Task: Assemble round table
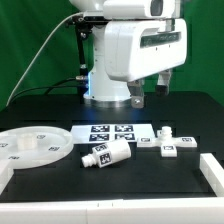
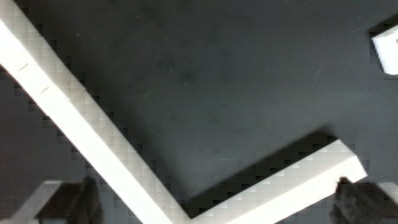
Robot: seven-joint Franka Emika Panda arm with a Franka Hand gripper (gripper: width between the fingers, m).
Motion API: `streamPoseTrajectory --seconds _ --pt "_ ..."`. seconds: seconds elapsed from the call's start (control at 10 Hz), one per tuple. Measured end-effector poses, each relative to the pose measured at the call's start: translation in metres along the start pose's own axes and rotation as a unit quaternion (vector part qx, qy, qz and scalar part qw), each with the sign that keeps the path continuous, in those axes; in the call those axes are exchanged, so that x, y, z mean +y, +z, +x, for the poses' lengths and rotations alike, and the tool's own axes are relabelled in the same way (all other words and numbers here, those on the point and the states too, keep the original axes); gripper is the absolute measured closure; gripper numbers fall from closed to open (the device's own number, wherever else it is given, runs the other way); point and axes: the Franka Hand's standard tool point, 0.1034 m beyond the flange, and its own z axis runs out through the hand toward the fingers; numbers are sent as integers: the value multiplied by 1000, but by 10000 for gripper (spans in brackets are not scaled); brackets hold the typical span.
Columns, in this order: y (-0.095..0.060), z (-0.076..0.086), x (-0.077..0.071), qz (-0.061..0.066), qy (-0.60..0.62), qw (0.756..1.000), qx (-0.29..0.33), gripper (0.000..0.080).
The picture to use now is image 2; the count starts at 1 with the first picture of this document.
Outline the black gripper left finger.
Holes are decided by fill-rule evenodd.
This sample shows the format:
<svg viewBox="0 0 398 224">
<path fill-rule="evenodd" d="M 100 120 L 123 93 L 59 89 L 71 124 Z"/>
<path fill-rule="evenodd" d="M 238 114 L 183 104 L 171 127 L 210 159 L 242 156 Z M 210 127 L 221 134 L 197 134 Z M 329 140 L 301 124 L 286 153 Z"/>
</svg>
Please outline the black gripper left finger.
<svg viewBox="0 0 398 224">
<path fill-rule="evenodd" d="M 0 224 L 103 224 L 96 180 L 45 181 Z"/>
</svg>

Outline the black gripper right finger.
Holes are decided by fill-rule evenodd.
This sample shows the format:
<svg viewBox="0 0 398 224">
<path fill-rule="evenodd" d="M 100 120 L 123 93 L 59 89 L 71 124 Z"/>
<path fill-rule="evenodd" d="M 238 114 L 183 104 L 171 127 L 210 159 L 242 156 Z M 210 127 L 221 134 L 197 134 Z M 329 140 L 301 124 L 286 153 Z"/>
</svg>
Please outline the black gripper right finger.
<svg viewBox="0 0 398 224">
<path fill-rule="evenodd" d="M 333 224 L 398 224 L 398 184 L 341 177 L 329 216 Z"/>
</svg>

